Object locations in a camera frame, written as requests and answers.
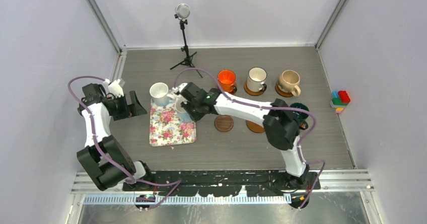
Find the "tripod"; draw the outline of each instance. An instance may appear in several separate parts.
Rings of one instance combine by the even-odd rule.
[[[193,61],[193,56],[195,54],[197,54],[197,51],[194,52],[192,55],[190,55],[190,53],[188,53],[188,45],[187,45],[187,40],[185,39],[185,32],[184,32],[185,24],[188,24],[187,20],[182,20],[182,19],[179,20],[179,25],[181,26],[181,30],[182,30],[182,36],[184,37],[184,47],[181,47],[181,51],[182,52],[185,51],[185,55],[186,56],[185,56],[185,58],[184,58],[183,61],[181,61],[178,64],[174,65],[170,69],[173,69],[173,68],[175,68],[175,67],[177,67],[179,65],[185,65],[185,66],[188,66],[188,67],[195,68],[195,66],[194,66],[194,64],[193,64],[192,61]],[[200,77],[203,78],[203,76],[200,74],[200,72],[198,70],[197,70],[197,73],[199,73]]]

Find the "green block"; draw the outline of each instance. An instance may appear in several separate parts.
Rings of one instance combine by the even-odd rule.
[[[347,106],[347,103],[343,103],[339,98],[332,98],[332,103],[337,106]]]

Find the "red block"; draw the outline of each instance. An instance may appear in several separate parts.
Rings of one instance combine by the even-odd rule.
[[[348,96],[346,91],[339,91],[338,96],[343,103],[350,103],[350,97]]]

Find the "mug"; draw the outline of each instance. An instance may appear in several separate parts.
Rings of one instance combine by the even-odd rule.
[[[299,108],[299,109],[309,111],[306,105],[299,102],[292,103],[289,107]],[[308,123],[306,122],[308,114],[303,112],[297,112],[297,111],[293,111],[293,113],[297,116],[297,119],[300,121],[300,129],[306,130],[308,128]]]
[[[221,70],[218,73],[218,82],[224,91],[235,94],[237,91],[236,74],[229,69]]]
[[[280,75],[279,80],[277,81],[277,86],[279,89],[286,93],[292,93],[294,96],[299,96],[301,94],[301,89],[298,86],[300,84],[300,75],[291,69],[283,71]]]
[[[168,85],[162,82],[154,83],[150,87],[150,95],[154,103],[159,107],[164,107],[169,103],[175,101],[176,96],[168,94]]]
[[[267,79],[267,72],[263,68],[254,67],[249,70],[246,86],[253,92],[265,92],[267,90],[265,79]]]
[[[187,111],[185,111],[185,109],[181,106],[181,103],[183,103],[185,101],[185,98],[180,97],[178,98],[178,100],[175,103],[175,112],[178,114],[179,120],[182,123],[188,123],[188,122],[192,122],[193,120],[191,120],[190,114],[187,113]]]

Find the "orange mug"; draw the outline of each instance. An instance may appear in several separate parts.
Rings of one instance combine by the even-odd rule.
[[[218,73],[218,82],[224,91],[235,94],[237,91],[236,87],[236,74],[229,69],[221,70]]]

